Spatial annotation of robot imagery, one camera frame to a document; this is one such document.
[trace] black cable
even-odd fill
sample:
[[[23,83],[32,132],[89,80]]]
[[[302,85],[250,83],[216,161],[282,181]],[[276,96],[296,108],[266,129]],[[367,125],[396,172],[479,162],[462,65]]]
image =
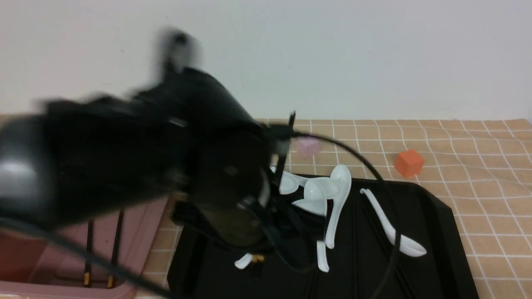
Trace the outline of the black cable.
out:
[[[133,285],[148,290],[157,296],[162,296],[168,299],[180,299],[178,294],[174,294],[169,290],[165,290],[162,287],[138,276],[130,271],[118,266],[112,265],[108,260],[94,254],[87,252],[83,247],[61,237],[59,234],[41,229],[38,226],[15,220],[12,218],[0,218],[0,226],[23,232],[26,235],[38,238],[45,238],[53,244],[67,249],[71,253],[83,257],[88,263],[98,265],[104,268],[109,273],[115,274],[117,277],[124,279]]]
[[[354,155],[357,159],[359,159],[360,162],[362,162],[362,164],[364,164],[364,166],[366,166],[371,171],[371,173],[375,176],[377,181],[379,181],[379,183],[382,185],[382,187],[386,191],[388,195],[388,199],[390,200],[390,205],[392,206],[394,217],[395,217],[395,225],[394,225],[395,242],[394,242],[394,247],[392,249],[392,254],[390,255],[390,262],[388,264],[388,268],[386,268],[386,271],[384,272],[382,280],[380,281],[379,285],[377,286],[377,288],[373,292],[373,295],[371,296],[371,299],[377,299],[380,293],[382,293],[384,287],[386,286],[386,283],[390,280],[392,274],[395,272],[395,269],[399,262],[399,246],[401,245],[401,233],[402,232],[401,232],[401,225],[399,222],[399,212],[394,202],[394,196],[393,196],[392,190],[386,184],[382,176],[380,176],[379,172],[375,169],[375,167],[373,167],[373,165],[371,165],[371,163],[368,160],[366,160],[366,158],[364,158],[361,154],[359,154],[357,151],[355,151],[354,149],[352,149],[345,143],[342,143],[340,141],[334,140],[332,138],[329,138],[323,135],[315,135],[315,134],[296,132],[296,131],[280,133],[276,135],[276,137],[280,139],[288,139],[288,138],[295,138],[295,137],[311,137],[311,138],[320,139],[323,141],[336,144],[339,147],[351,153],[352,155]]]

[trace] table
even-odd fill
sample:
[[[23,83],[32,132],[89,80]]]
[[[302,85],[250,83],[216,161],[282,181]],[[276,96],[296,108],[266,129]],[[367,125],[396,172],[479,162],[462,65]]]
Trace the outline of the table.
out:
[[[295,129],[342,140],[385,179],[420,184],[451,207],[481,299],[532,298],[532,127],[526,120],[296,120]],[[398,152],[411,148],[425,166],[405,179],[393,164]],[[310,159],[291,152],[286,170],[328,176],[337,164],[348,165],[353,177],[372,178],[329,144]],[[181,231],[170,221],[179,196],[169,201],[144,269],[163,286]],[[155,297],[140,290],[137,298]]]

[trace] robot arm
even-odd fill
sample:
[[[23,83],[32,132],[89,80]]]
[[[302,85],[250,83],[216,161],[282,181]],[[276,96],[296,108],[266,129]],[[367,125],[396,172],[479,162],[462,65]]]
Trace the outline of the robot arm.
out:
[[[230,248],[273,250],[255,213],[263,212],[270,226],[296,217],[270,213],[279,183],[271,157],[286,152],[277,152],[269,128],[216,79],[169,61],[162,81],[130,101],[53,99],[42,114],[6,124],[0,131],[0,215],[55,230],[185,192],[186,202],[176,207],[183,224]],[[258,204],[255,212],[244,203]],[[294,232],[275,231],[274,238],[280,242]]]

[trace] orange cube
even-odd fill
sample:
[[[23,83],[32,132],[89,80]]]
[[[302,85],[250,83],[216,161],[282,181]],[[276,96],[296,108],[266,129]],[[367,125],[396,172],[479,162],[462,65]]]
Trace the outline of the orange cube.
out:
[[[397,155],[394,166],[402,176],[408,178],[418,175],[424,164],[423,157],[415,149],[409,149]]]

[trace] white wall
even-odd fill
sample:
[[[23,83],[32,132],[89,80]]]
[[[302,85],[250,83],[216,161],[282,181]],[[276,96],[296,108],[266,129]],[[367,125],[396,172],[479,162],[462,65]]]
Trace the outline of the white wall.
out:
[[[0,111],[151,83],[168,25],[255,117],[532,118],[530,0],[2,0]]]

